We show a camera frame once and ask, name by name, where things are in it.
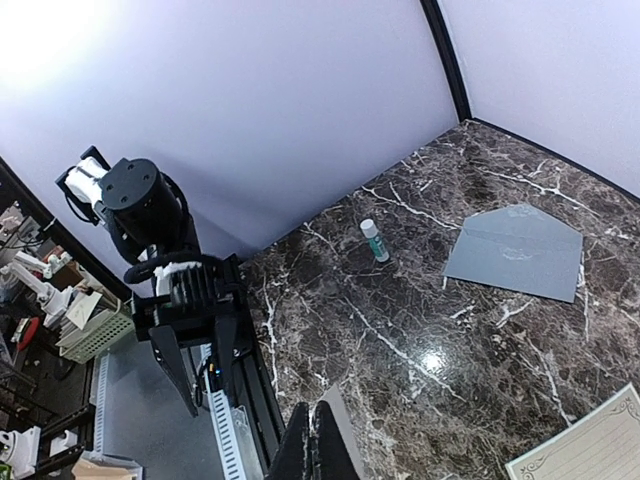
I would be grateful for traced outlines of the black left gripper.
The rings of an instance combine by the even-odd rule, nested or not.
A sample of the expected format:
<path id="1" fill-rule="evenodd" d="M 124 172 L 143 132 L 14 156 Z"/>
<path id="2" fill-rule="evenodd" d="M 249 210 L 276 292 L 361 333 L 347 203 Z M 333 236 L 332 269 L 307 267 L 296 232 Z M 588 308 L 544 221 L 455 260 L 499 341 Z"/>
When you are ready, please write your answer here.
<path id="1" fill-rule="evenodd" d="M 147 280 L 154 284 L 152 297 L 132 297 L 136 337 L 141 342 L 151 341 L 156 361 L 193 418 L 198 416 L 198 407 L 179 345 L 208 343 L 215 338 L 222 387 L 226 393 L 232 392 L 235 320 L 215 318 L 242 311 L 246 287 L 240 265 L 235 254 L 220 259 L 196 252 L 172 252 L 130 268 L 132 285 Z"/>

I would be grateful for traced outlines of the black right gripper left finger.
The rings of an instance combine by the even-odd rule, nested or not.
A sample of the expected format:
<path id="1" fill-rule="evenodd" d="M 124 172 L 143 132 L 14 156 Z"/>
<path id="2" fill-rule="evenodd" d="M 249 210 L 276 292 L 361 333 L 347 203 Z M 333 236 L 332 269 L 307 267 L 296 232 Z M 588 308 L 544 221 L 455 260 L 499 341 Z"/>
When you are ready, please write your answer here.
<path id="1" fill-rule="evenodd" d="M 309 405 L 306 402 L 300 402 L 292 412 L 267 478 L 271 480 L 310 479 L 312 472 L 310 440 Z"/>

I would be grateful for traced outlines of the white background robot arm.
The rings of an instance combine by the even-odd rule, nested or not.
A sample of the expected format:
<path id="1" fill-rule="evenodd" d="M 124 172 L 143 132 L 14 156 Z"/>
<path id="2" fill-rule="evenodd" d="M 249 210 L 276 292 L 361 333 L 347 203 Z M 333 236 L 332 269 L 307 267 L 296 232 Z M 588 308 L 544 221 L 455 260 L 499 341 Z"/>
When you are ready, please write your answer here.
<path id="1" fill-rule="evenodd" d="M 16 278 L 35 293 L 40 308 L 45 313 L 45 327 L 52 327 L 61 320 L 72 300 L 72 286 L 59 290 L 50 283 L 53 275 L 64 268 L 71 259 L 66 252 L 61 257 L 50 255 L 47 261 L 18 252 L 12 261 L 1 268 L 2 277 Z"/>

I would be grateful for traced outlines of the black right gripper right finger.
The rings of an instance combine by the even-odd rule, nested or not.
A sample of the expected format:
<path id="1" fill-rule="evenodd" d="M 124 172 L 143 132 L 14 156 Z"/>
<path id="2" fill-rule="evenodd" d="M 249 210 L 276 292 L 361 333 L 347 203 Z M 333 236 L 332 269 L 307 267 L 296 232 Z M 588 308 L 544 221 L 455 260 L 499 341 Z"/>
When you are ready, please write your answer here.
<path id="1" fill-rule="evenodd" d="M 311 478 L 361 479 L 362 476 L 356 471 L 331 407 L 324 400 L 321 400 L 314 410 L 313 428 Z"/>

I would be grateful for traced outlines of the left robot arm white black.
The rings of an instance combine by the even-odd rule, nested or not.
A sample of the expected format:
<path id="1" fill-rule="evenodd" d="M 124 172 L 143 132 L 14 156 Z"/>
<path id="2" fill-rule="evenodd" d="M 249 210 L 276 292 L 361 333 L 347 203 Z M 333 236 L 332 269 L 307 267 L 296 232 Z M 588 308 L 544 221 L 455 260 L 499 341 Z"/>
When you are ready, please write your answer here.
<path id="1" fill-rule="evenodd" d="M 128 263 L 129 286 L 148 282 L 153 294 L 131 297 L 136 337 L 197 416 L 203 383 L 234 392 L 232 366 L 246 289 L 238 259 L 202 252 L 184 192 L 149 159 L 109 165 L 91 146 L 56 180 L 86 221 L 101 225 Z"/>

